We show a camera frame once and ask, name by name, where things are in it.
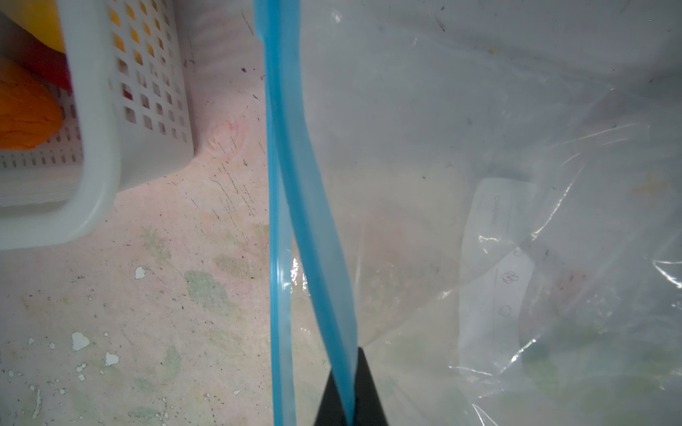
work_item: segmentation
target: yellow bell pepper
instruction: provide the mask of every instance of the yellow bell pepper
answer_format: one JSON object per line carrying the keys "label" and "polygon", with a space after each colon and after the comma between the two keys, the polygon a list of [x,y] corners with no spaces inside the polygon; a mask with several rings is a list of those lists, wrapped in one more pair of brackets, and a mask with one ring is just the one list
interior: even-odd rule
{"label": "yellow bell pepper", "polygon": [[65,53],[55,0],[0,0],[0,12],[45,46]]}

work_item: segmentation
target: basket hole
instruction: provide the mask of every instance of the basket hole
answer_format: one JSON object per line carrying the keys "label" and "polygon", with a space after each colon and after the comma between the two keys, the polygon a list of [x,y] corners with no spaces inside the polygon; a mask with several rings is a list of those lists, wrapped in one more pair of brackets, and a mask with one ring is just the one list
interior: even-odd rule
{"label": "basket hole", "polygon": [[132,100],[132,90],[130,90],[130,86],[121,83],[121,92],[123,93],[123,97]]}
{"label": "basket hole", "polygon": [[119,59],[119,72],[123,75],[128,75],[128,65],[123,59]]}
{"label": "basket hole", "polygon": [[133,11],[132,7],[130,7],[130,5],[128,4],[125,5],[125,12],[128,16],[130,16],[130,19],[135,20],[135,12]]}
{"label": "basket hole", "polygon": [[125,44],[123,44],[123,39],[118,34],[114,34],[114,44],[121,52],[125,52]]}
{"label": "basket hole", "polygon": [[109,19],[111,19],[111,22],[115,23],[117,27],[121,26],[121,19],[119,18],[118,13],[114,12],[114,9],[111,7],[109,8]]}
{"label": "basket hole", "polygon": [[145,75],[139,71],[137,71],[137,83],[145,89],[147,88],[147,79],[145,78]]}
{"label": "basket hole", "polygon": [[125,111],[125,119],[130,123],[135,123],[135,111],[128,107],[125,107],[123,110]]}

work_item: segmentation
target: white plastic basket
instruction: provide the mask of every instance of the white plastic basket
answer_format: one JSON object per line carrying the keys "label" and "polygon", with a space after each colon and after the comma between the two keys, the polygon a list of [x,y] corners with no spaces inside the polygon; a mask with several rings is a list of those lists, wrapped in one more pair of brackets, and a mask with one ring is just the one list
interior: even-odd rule
{"label": "white plastic basket", "polygon": [[51,88],[64,125],[48,142],[0,151],[0,249],[75,239],[194,153],[170,0],[57,3],[74,92]]}

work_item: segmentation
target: clear plastic bag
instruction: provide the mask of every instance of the clear plastic bag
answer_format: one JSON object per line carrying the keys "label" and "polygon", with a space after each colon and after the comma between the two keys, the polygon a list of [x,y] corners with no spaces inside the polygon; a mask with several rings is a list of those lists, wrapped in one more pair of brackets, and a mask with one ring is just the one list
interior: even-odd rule
{"label": "clear plastic bag", "polygon": [[[266,4],[281,36],[264,40],[268,102],[280,107],[271,143],[291,149],[286,198],[292,207],[314,187],[304,175],[323,184],[308,201],[328,201],[333,221],[312,234],[338,235],[343,257],[312,262],[347,271],[333,284],[354,303],[334,303],[357,318],[390,424],[674,423],[675,109],[598,82],[605,58],[568,72],[459,43],[441,34],[451,27],[440,7],[425,30],[421,6],[403,2],[384,15],[305,1],[282,19],[283,2]],[[420,13],[407,23],[405,10]],[[297,157],[299,145],[314,157]],[[292,207],[294,223],[308,207]],[[307,271],[311,246],[294,231]],[[319,309],[315,291],[330,282],[316,275],[310,296],[293,286],[292,309],[312,299],[332,373],[352,376],[329,337],[355,322],[327,326],[339,309]],[[292,324],[297,407],[310,411],[298,417],[309,422],[324,383],[310,374],[328,367],[312,314],[293,312]],[[337,338],[346,354],[351,340]]]}

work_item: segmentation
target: white sticker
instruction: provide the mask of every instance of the white sticker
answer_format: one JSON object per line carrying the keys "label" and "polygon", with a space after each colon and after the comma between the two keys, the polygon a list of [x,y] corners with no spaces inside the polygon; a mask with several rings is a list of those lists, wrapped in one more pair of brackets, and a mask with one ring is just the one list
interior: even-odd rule
{"label": "white sticker", "polygon": [[534,193],[532,183],[491,178],[474,194],[460,270],[459,364],[465,369],[499,373],[519,350],[519,313],[535,264],[517,244]]}

